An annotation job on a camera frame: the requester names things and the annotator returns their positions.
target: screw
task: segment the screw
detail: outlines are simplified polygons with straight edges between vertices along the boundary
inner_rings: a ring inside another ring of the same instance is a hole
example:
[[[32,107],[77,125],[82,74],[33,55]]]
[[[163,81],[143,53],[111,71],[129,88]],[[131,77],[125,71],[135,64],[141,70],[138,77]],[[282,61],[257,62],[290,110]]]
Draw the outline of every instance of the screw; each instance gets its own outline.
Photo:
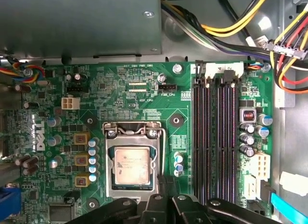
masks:
[[[159,76],[157,77],[157,81],[160,82],[160,83],[165,82],[166,79],[167,79],[167,77],[166,77],[165,74],[159,74]]]
[[[174,66],[172,67],[172,70],[175,74],[180,74],[183,68],[180,64],[174,64]]]
[[[219,206],[219,205],[220,205],[220,202],[219,202],[219,201],[216,201],[216,200],[213,200],[213,201],[211,201],[211,204],[212,204],[213,206]]]
[[[163,199],[163,197],[160,196],[160,195],[157,195],[156,197],[154,197],[154,199],[155,199],[155,200],[161,200],[161,199]]]
[[[143,12],[143,16],[145,16],[147,18],[153,18],[155,16],[155,14],[151,11],[145,11],[145,12]]]
[[[24,75],[25,75],[26,77],[31,77],[31,76],[33,75],[32,69],[26,68],[26,69],[24,70]]]
[[[183,200],[185,200],[185,199],[186,199],[186,196],[184,196],[184,195],[180,195],[180,196],[178,196],[178,199],[183,201]]]
[[[123,205],[124,205],[124,206],[129,206],[130,204],[131,204],[130,201],[125,201],[125,202],[123,202]]]
[[[264,66],[261,68],[263,73],[267,73],[271,70],[271,65],[269,63],[264,63]]]
[[[115,131],[109,130],[109,131],[108,131],[108,136],[109,136],[109,137],[115,137],[115,136],[116,136],[115,133],[116,133]]]
[[[150,130],[149,131],[149,136],[152,137],[152,138],[156,138],[158,135],[157,131],[156,130]]]

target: wire bundle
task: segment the wire bundle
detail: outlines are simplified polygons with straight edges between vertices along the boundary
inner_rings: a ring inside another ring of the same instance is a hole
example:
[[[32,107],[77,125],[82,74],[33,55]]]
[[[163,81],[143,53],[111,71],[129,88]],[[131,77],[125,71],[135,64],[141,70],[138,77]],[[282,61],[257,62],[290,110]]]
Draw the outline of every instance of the wire bundle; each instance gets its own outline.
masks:
[[[3,73],[5,75],[9,75],[12,77],[13,80],[15,81],[19,81],[22,83],[33,83],[37,80],[41,80],[45,77],[45,71],[43,68],[41,68],[40,66],[36,66],[36,65],[31,65],[28,63],[20,63],[20,62],[15,62],[12,63],[12,67],[14,69],[13,70],[9,70],[3,67],[0,67],[0,73]],[[34,72],[34,75],[31,77],[24,77],[22,76],[22,72],[25,69],[31,69]]]

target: red wire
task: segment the red wire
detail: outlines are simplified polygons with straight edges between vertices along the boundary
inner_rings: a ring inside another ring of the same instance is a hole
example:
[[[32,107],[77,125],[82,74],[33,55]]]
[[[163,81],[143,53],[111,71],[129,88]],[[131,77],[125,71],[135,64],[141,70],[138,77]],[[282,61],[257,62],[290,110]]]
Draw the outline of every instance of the red wire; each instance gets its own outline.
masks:
[[[302,29],[304,29],[304,27],[308,24],[308,17],[303,21],[303,23],[296,29],[296,31],[294,32],[294,34],[290,37],[290,39],[288,40],[287,44],[286,44],[286,47],[289,47],[292,42],[295,40],[295,38],[298,36],[298,34],[300,33],[300,31]],[[278,67],[280,68],[281,65],[282,65],[282,62],[283,62],[283,59],[284,59],[284,55],[281,55],[280,58],[279,58],[279,62],[278,62]],[[304,79],[301,79],[301,80],[298,80],[298,81],[292,81],[292,80],[289,80],[286,76],[283,77],[282,79],[283,81],[289,83],[289,84],[292,84],[292,85],[297,85],[297,84],[301,84],[301,83],[304,83],[304,82],[307,82],[308,81],[308,77],[304,78]]]

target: yellow wire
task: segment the yellow wire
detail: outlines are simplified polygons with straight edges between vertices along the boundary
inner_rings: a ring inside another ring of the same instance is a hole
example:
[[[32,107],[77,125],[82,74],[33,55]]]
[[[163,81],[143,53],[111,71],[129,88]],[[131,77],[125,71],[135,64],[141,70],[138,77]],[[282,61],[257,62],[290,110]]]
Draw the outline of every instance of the yellow wire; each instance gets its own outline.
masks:
[[[206,30],[211,30],[211,31],[217,31],[217,32],[228,32],[231,30],[236,29],[237,27],[239,27],[241,24],[243,24],[247,19],[249,19],[251,16],[253,16],[253,14],[261,7],[261,5],[265,2],[265,0],[260,0],[253,9],[251,9],[251,11],[249,11],[249,13],[247,13],[240,21],[238,21],[237,23],[233,24],[230,27],[226,27],[226,28],[215,28],[215,27],[210,27],[210,26],[206,26],[204,24],[202,24],[202,27]]]
[[[293,22],[275,39],[274,43],[276,44],[279,40],[292,28],[294,25],[307,13],[307,11],[302,11]]]
[[[248,18],[243,24],[241,24],[238,28],[234,29],[233,31],[229,32],[229,33],[217,33],[211,30],[207,30],[207,33],[217,36],[217,37],[229,37],[232,36],[234,34],[236,34],[237,32],[239,32],[240,30],[242,30],[255,16],[256,13],[254,13],[250,18]]]
[[[308,40],[308,30],[306,31],[305,33],[305,36],[304,36],[304,39],[303,39],[303,42],[302,44],[300,45],[299,49],[300,50],[303,50],[306,43],[307,43],[307,40]],[[286,74],[286,72],[289,70],[289,68],[293,65],[293,63],[296,61],[297,59],[296,58],[293,58],[286,66],[285,68],[282,70],[282,73],[280,74],[279,78],[278,78],[278,83],[279,83],[279,86],[284,89],[285,91],[287,92],[290,92],[290,93],[293,93],[293,94],[303,94],[303,93],[306,93],[308,92],[308,90],[305,90],[305,91],[292,91],[292,90],[289,90],[287,88],[285,88],[282,84],[282,79],[283,79],[283,76]]]

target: integrated circuit chip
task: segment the integrated circuit chip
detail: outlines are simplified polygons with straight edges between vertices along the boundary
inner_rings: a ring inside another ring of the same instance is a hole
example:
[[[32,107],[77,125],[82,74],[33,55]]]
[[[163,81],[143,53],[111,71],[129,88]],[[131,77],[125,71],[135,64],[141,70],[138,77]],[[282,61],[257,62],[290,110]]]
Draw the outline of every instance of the integrated circuit chip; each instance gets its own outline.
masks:
[[[150,148],[115,147],[115,184],[150,183]]]

